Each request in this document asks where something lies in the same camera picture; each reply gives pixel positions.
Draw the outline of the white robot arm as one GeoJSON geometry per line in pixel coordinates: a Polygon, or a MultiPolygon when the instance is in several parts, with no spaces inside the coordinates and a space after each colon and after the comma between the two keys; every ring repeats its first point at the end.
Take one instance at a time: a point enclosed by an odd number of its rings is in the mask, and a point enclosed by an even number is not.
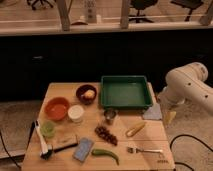
{"type": "Polygon", "coordinates": [[[213,88],[205,84],[207,78],[207,67],[200,62],[174,68],[166,74],[167,86],[158,98],[167,109],[183,104],[188,99],[213,116],[213,88]]]}

